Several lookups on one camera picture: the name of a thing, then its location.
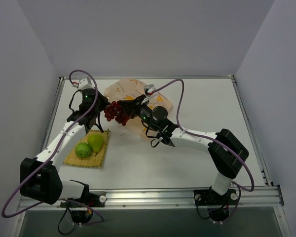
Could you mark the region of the red fake grape bunch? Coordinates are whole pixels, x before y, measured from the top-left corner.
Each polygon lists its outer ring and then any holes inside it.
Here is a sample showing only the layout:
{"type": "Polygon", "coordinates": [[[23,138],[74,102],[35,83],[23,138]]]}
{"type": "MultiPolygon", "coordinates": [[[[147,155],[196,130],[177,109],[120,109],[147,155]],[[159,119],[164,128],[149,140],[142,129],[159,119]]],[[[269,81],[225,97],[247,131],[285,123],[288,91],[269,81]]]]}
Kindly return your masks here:
{"type": "Polygon", "coordinates": [[[112,101],[104,109],[104,117],[107,121],[116,121],[117,123],[125,126],[130,119],[126,112],[122,109],[119,102],[112,101]]]}

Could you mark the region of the translucent banana-print plastic bag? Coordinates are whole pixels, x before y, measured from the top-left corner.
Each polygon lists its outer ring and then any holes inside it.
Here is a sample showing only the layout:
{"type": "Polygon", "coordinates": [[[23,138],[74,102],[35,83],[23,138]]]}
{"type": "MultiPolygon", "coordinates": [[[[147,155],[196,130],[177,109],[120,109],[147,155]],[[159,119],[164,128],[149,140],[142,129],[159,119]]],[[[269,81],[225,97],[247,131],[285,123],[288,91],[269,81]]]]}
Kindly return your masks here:
{"type": "MultiPolygon", "coordinates": [[[[105,89],[104,96],[108,98],[109,102],[133,100],[145,93],[144,87],[146,85],[146,83],[138,79],[120,79],[105,89]]],[[[157,92],[156,95],[149,100],[148,107],[154,109],[157,106],[163,106],[168,112],[170,112],[173,104],[163,94],[157,92]]],[[[126,124],[126,128],[131,132],[140,135],[141,138],[149,140],[149,138],[145,136],[146,128],[142,125],[141,120],[138,117],[129,120],[126,124]]]]}

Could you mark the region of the green fake pear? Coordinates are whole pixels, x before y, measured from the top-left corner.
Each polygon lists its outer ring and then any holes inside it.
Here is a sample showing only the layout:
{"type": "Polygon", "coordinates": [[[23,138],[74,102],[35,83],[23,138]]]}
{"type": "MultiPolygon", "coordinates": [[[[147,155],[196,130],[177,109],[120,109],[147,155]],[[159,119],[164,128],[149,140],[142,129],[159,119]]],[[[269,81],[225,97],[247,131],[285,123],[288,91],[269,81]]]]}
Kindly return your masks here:
{"type": "Polygon", "coordinates": [[[98,153],[102,148],[102,144],[104,142],[104,139],[103,139],[102,135],[92,134],[92,135],[88,136],[87,142],[88,142],[89,146],[91,147],[92,151],[95,153],[98,153]]]}

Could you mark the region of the green fake cabbage ball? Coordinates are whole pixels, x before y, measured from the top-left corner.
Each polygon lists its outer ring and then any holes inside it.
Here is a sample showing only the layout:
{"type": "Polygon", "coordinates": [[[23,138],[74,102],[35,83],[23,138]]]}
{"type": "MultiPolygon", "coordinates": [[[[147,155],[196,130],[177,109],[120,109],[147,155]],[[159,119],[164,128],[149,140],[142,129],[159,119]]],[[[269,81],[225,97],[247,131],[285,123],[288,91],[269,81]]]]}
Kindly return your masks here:
{"type": "Polygon", "coordinates": [[[74,152],[79,158],[88,158],[92,153],[92,149],[88,143],[81,142],[76,145],[74,152]]]}

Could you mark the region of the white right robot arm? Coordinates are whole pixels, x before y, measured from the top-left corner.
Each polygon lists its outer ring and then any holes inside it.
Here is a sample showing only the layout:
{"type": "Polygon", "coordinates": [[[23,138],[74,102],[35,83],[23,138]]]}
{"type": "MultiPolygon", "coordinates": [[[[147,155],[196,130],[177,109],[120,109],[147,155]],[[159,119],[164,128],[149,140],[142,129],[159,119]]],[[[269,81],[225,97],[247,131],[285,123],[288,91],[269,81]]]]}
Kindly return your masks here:
{"type": "Polygon", "coordinates": [[[156,132],[153,136],[146,135],[152,140],[152,147],[163,143],[208,153],[218,171],[211,189],[220,196],[225,195],[248,158],[248,150],[228,129],[220,132],[180,129],[167,118],[168,112],[163,106],[151,109],[144,102],[145,98],[142,95],[134,100],[119,100],[117,105],[130,119],[139,118],[147,131],[156,132]]]}

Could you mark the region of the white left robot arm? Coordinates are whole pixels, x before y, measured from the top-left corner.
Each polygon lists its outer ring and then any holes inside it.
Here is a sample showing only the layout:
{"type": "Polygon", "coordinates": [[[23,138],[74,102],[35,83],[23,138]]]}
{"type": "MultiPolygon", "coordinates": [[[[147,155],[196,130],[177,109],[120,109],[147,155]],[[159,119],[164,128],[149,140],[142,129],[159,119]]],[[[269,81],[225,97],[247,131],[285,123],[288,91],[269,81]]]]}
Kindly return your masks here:
{"type": "Polygon", "coordinates": [[[54,204],[66,198],[86,196],[86,185],[78,181],[61,180],[60,167],[76,144],[96,124],[108,99],[94,88],[81,91],[82,103],[73,112],[56,138],[35,158],[25,158],[20,165],[21,195],[43,203],[54,204]]]}

